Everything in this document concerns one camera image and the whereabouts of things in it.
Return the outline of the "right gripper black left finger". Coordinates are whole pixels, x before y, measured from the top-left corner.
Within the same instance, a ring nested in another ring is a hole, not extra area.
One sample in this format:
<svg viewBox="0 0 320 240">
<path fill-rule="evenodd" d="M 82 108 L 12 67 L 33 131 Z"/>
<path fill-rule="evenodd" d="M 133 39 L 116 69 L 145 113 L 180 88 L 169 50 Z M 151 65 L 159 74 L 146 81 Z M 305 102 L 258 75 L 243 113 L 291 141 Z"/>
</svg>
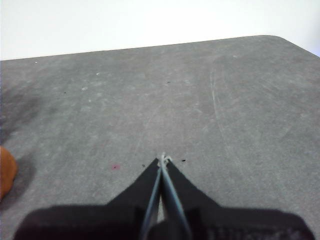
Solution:
<svg viewBox="0 0 320 240">
<path fill-rule="evenodd" d="M 159 179 L 158 159 L 107 204 L 55 205 L 30 212 L 16 240 L 137 240 Z"/>
</svg>

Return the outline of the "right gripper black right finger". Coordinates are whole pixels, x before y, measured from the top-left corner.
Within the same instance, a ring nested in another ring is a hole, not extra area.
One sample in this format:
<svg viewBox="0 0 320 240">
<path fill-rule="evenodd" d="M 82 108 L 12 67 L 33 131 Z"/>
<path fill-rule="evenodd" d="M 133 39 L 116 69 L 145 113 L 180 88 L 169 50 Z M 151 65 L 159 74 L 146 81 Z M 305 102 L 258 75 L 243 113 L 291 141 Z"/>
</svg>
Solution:
<svg viewBox="0 0 320 240">
<path fill-rule="evenodd" d="M 313 240 L 298 215 L 277 209 L 225 207 L 193 185 L 169 156 L 161 157 L 164 186 L 194 240 Z"/>
</svg>

